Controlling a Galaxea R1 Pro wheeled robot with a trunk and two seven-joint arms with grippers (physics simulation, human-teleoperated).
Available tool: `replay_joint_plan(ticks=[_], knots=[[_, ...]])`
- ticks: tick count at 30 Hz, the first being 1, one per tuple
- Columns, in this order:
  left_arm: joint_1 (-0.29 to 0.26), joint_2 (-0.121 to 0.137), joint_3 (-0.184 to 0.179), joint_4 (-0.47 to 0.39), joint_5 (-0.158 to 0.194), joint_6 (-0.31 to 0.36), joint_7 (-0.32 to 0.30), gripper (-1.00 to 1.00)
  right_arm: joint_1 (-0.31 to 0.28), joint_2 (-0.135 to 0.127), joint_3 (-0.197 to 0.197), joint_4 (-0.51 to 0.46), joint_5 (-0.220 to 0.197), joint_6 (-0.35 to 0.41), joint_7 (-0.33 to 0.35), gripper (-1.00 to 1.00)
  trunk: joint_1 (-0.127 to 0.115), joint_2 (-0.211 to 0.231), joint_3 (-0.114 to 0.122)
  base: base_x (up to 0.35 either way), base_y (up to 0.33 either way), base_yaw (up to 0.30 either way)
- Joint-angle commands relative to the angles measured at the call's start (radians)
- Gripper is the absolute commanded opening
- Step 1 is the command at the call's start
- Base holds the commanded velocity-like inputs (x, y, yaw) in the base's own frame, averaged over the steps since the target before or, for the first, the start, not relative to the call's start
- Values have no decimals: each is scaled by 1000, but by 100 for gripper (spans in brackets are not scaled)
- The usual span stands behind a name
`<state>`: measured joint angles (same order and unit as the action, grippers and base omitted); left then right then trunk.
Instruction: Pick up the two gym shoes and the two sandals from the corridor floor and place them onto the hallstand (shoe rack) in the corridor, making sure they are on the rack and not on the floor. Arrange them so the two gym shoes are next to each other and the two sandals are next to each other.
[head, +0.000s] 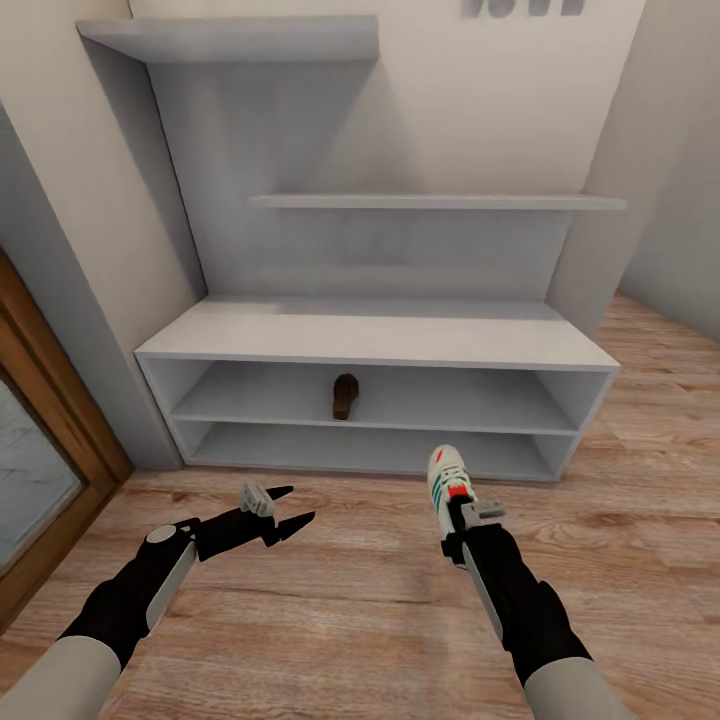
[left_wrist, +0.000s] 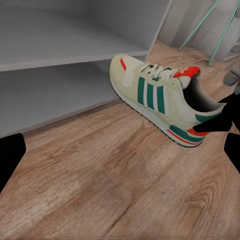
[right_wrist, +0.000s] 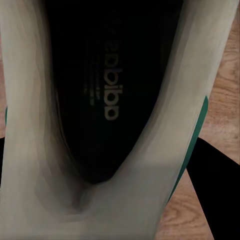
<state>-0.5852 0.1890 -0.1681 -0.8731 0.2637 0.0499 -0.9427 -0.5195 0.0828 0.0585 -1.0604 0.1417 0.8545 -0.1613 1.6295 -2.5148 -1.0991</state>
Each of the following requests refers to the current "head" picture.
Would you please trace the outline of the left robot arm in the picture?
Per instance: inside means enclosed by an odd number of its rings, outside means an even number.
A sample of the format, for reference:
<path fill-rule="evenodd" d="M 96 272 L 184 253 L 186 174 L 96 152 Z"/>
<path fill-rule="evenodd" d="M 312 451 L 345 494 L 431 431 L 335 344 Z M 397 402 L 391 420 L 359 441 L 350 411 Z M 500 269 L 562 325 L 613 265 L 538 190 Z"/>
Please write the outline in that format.
<path fill-rule="evenodd" d="M 314 519 L 310 512 L 275 527 L 274 500 L 292 490 L 245 482 L 240 508 L 151 531 L 137 559 L 90 594 L 81 615 L 0 699 L 0 720 L 95 720 L 136 642 L 152 631 L 197 553 L 206 561 L 257 537 L 272 546 Z"/>

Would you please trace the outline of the gym shoe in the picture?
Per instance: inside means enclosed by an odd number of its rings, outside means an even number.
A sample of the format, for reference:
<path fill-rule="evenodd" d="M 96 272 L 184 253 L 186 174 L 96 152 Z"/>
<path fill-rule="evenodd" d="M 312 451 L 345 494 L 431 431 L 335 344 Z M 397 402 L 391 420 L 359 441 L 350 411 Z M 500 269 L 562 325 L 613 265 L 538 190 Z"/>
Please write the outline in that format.
<path fill-rule="evenodd" d="M 443 540 L 449 533 L 466 531 L 461 506 L 478 502 L 461 454 L 455 447 L 440 445 L 431 455 L 427 479 Z"/>

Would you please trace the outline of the sandal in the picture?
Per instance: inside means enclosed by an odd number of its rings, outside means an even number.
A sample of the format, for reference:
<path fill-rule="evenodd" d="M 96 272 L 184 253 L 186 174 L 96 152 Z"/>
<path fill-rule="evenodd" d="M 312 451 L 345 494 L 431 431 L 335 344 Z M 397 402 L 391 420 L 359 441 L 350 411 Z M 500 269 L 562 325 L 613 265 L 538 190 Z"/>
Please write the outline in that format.
<path fill-rule="evenodd" d="M 341 375 L 334 384 L 333 417 L 336 421 L 349 418 L 351 401 L 359 395 L 359 382 L 353 375 Z"/>

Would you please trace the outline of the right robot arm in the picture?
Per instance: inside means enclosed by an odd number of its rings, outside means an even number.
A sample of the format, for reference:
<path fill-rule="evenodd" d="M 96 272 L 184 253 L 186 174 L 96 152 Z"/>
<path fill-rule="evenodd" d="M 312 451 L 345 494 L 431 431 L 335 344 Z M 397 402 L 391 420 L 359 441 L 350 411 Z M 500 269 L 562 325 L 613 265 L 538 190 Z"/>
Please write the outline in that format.
<path fill-rule="evenodd" d="M 537 582 L 500 523 L 482 522 L 507 506 L 489 499 L 461 507 L 466 531 L 441 541 L 443 555 L 471 574 L 535 720 L 634 720 L 571 631 L 555 590 Z"/>

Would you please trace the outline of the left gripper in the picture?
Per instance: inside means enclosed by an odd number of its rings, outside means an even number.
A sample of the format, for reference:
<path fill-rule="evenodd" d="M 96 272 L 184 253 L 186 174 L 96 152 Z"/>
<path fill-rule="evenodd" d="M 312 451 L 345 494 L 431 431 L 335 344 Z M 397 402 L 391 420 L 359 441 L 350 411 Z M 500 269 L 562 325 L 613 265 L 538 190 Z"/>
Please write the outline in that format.
<path fill-rule="evenodd" d="M 272 490 L 266 490 L 268 492 L 268 498 L 279 498 L 292 492 L 293 487 L 286 486 L 284 488 L 272 488 Z M 293 536 L 297 531 L 309 524 L 315 517 L 314 512 L 290 518 L 278 523 L 278 527 L 275 527 L 275 520 L 273 517 L 259 517 L 251 511 L 242 513 L 239 508 L 233 509 L 230 512 L 223 513 L 219 516 L 224 536 L 225 536 L 225 551 L 232 549 L 238 545 L 244 545 L 249 541 L 253 541 L 257 537 L 263 538 L 266 546 L 272 546 L 278 543 L 281 539 L 285 541 L 290 536 Z"/>

